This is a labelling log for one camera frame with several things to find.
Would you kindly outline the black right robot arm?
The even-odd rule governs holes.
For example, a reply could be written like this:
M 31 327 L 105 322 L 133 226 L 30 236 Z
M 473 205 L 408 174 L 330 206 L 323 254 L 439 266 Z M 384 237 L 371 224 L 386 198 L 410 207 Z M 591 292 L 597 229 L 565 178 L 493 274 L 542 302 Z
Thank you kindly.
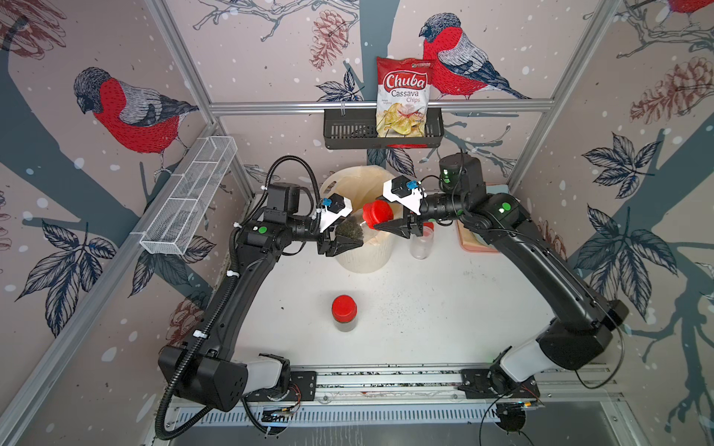
M 515 392 L 533 375 L 560 367 L 578 371 L 622 338 L 628 316 L 620 300 L 608 301 L 581 279 L 543 239 L 527 210 L 509 193 L 489 193 L 479 159 L 448 155 L 440 161 L 440 191 L 427 194 L 405 176 L 384 183 L 382 197 L 401 204 L 399 219 L 377 230 L 405 239 L 420 235 L 431 219 L 453 220 L 504 255 L 549 304 L 553 319 L 537 336 L 508 348 L 490 365 L 488 379 L 498 395 Z

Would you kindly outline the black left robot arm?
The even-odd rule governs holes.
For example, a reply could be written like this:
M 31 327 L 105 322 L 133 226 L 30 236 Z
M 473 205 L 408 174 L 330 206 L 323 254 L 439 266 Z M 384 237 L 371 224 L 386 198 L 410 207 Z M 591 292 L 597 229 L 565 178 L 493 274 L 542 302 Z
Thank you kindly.
M 159 354 L 158 365 L 167 379 L 161 412 L 167 411 L 175 397 L 229 412 L 256 391 L 276 397 L 288 393 L 289 360 L 271 354 L 260 354 L 247 363 L 232 359 L 248 311 L 292 243 L 315 243 L 323 256 L 337 256 L 361 246 L 361 242 L 335 232 L 353 213 L 350 199 L 333 193 L 315 200 L 312 213 L 302 216 L 300 187 L 277 183 L 266 193 L 266 206 L 232 233 L 230 266 L 202 319 L 178 347 L 166 346 Z

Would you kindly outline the glass jar with tea leaves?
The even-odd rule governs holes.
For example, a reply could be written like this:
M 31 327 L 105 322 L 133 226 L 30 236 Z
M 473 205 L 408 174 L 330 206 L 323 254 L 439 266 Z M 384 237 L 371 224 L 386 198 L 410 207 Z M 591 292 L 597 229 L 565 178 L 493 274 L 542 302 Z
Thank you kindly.
M 410 242 L 410 254 L 413 258 L 424 260 L 432 251 L 434 241 L 434 231 L 428 228 L 422 230 L 422 236 L 413 235 Z

